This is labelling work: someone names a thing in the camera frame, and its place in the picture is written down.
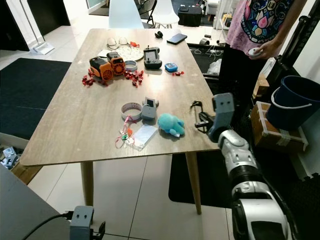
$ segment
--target black box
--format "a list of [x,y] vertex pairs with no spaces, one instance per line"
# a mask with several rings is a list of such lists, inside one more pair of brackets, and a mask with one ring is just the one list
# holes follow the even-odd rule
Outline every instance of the black box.
[[199,6],[181,6],[178,11],[179,25],[199,27],[202,17],[202,9]]

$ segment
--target cardboard box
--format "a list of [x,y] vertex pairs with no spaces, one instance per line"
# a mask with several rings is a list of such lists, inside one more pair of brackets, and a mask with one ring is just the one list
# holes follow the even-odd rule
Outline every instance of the cardboard box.
[[263,73],[259,74],[259,77],[255,83],[255,87],[253,90],[253,99],[256,97],[261,97],[263,94],[267,92],[269,88],[269,83]]
[[[28,142],[29,140],[0,132],[0,144],[4,148],[16,147],[18,149],[25,149]],[[23,166],[18,161],[10,171],[28,185],[41,168],[42,166]]]
[[302,152],[308,141],[301,127],[294,131],[275,128],[266,118],[270,103],[257,101],[251,112],[254,144],[285,153]]

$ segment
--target smartphone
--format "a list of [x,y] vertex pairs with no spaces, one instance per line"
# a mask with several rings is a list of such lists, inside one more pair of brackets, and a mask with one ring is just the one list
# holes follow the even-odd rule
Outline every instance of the smartphone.
[[185,40],[186,38],[187,38],[186,35],[178,33],[177,35],[174,35],[172,38],[170,38],[166,42],[169,44],[177,45],[177,44],[181,43],[183,40]]

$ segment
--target table leg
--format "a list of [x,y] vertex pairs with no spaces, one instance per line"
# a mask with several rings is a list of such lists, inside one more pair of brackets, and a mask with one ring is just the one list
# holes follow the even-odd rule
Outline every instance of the table leg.
[[81,162],[82,189],[84,202],[87,206],[94,206],[94,163]]
[[195,203],[196,212],[200,215],[201,198],[200,198],[200,182],[197,163],[197,153],[195,151],[185,153],[186,164],[188,166],[189,178]]

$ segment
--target blue small device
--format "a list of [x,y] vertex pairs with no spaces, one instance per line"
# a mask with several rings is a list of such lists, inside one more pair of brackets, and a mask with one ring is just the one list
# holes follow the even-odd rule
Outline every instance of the blue small device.
[[177,66],[176,64],[174,64],[173,62],[166,63],[166,64],[164,65],[164,68],[165,68],[165,70],[167,70],[169,73],[178,71],[178,66]]

